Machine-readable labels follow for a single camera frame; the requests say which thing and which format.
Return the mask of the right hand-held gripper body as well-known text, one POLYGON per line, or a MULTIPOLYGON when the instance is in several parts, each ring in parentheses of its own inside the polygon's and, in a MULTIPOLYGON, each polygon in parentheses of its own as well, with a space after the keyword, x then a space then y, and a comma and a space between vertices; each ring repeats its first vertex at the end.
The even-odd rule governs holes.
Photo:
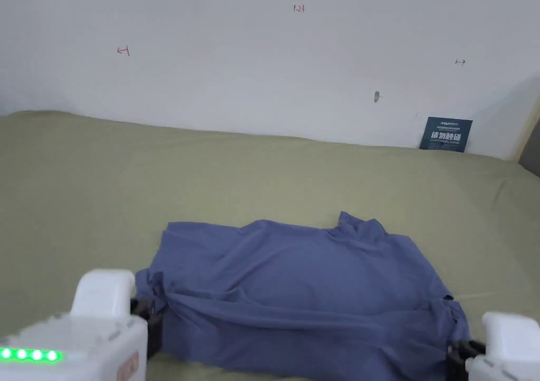
POLYGON ((446 356, 447 380, 539 380, 539 323, 531 317, 490 311, 483 315, 486 354, 446 356))

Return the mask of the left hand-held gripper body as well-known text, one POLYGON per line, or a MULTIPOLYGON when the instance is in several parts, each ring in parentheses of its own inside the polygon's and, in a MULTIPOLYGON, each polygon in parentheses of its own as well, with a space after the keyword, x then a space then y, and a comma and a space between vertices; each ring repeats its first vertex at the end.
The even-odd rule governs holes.
POLYGON ((94 269, 71 310, 1 339, 1 380, 145 380, 163 321, 130 315, 134 273, 94 269))

